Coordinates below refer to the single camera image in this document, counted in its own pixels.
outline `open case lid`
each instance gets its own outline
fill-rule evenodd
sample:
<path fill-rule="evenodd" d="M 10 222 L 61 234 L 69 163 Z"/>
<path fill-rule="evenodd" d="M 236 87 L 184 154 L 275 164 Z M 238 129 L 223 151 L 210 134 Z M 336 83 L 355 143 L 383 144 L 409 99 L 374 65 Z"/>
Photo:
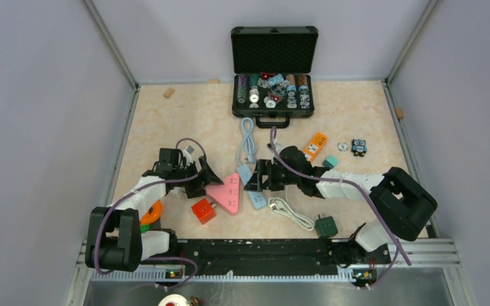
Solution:
<path fill-rule="evenodd" d="M 318 30 L 308 27 L 235 27 L 234 71 L 241 73 L 309 73 Z"/>

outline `blue owl badge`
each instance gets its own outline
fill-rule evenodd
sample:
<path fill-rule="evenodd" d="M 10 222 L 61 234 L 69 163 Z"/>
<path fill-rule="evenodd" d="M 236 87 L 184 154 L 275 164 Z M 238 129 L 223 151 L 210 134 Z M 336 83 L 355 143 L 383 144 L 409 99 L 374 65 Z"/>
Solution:
<path fill-rule="evenodd" d="M 367 153 L 367 147 L 365 140 L 353 139 L 352 140 L 352 153 L 354 156 L 364 157 Z"/>

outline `power plug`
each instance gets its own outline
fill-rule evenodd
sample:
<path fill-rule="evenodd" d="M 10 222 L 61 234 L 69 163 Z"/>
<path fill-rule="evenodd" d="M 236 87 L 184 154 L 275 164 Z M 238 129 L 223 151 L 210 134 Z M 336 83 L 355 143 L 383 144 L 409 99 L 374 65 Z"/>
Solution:
<path fill-rule="evenodd" d="M 331 238 L 339 233 L 332 216 L 325 217 L 323 215 L 320 217 L 318 215 L 318 220 L 315 221 L 315 229 L 319 238 Z"/>

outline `orange usb device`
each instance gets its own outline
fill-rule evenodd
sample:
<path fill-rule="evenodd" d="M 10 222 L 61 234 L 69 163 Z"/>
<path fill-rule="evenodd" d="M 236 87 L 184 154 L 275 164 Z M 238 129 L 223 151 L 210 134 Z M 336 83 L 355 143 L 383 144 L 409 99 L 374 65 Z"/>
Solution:
<path fill-rule="evenodd" d="M 305 153 L 305 158 L 308 161 L 314 161 L 320 150 L 326 145 L 328 142 L 328 136 L 317 133 L 314 135 L 313 139 L 309 142 L 309 144 L 302 150 Z"/>

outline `beige tabletop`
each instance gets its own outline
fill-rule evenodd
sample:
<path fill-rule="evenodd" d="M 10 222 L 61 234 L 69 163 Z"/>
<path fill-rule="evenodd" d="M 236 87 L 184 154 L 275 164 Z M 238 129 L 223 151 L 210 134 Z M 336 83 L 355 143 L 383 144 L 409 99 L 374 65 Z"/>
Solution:
<path fill-rule="evenodd" d="M 235 151 L 242 133 L 241 119 L 232 115 L 232 86 L 142 86 L 114 201 L 129 191 L 141 174 L 158 160 L 160 148 L 172 148 L 183 137 L 192 137 L 204 146 L 209 166 L 221 179 L 235 172 Z M 169 87 L 173 87 L 175 93 L 167 99 L 163 93 Z M 384 173 L 391 166 L 406 169 L 380 81 L 313 82 L 313 94 L 315 114 L 308 119 L 292 119 L 288 128 L 279 129 L 277 138 L 280 143 L 303 148 L 316 132 L 321 132 L 329 139 L 313 165 L 320 166 L 327 156 L 333 155 L 339 159 L 336 168 L 339 171 Z M 254 138 L 258 147 L 256 158 L 271 158 L 266 147 L 269 130 L 256 127 Z M 352 138 L 367 141 L 365 157 L 354 157 L 350 150 L 341 152 L 337 149 L 339 142 L 350 145 Z M 254 169 L 252 164 L 249 167 L 251 171 Z M 264 196 L 284 197 L 284 193 L 264 191 Z M 318 214 L 333 216 L 339 230 L 336 238 L 350 236 L 359 225 L 375 218 L 365 201 L 308 198 L 295 186 L 290 186 L 289 197 L 295 211 L 313 220 Z M 269 208 L 255 210 L 242 187 L 238 214 L 230 215 L 217 207 L 217 216 L 204 225 L 191 209 L 199 200 L 172 194 L 164 197 L 162 226 L 175 230 L 179 238 L 316 238 L 314 231 L 303 230 Z"/>

